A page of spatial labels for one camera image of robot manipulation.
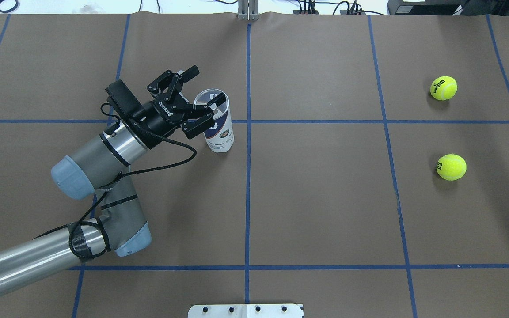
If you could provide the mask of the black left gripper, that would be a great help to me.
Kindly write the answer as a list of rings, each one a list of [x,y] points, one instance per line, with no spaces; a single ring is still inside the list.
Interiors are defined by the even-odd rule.
[[[215,125],[212,109],[212,106],[216,106],[215,103],[189,103],[179,94],[183,85],[199,74],[197,66],[185,71],[167,70],[147,85],[148,92],[158,101],[140,103],[133,96],[134,130],[148,149],[153,149],[161,141],[145,134],[145,130],[168,138],[181,127],[186,138],[190,140]]]

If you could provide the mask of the grey silver left robot arm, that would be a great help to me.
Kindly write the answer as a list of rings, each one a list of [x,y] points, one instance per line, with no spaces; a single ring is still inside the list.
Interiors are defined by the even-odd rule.
[[[192,161],[196,149],[171,135],[181,129],[192,139],[206,132],[216,123],[217,108],[228,102],[223,92],[206,102],[189,102],[182,87],[198,74],[197,66],[164,71],[147,85],[152,99],[144,103],[120,79],[106,88],[105,105],[114,109],[114,122],[51,169],[54,183],[65,195],[77,201],[95,196],[95,202],[78,220],[0,252],[0,297],[109,251],[124,257],[149,246],[149,224],[131,176]],[[184,147],[191,155],[169,165],[131,169],[162,142]]]

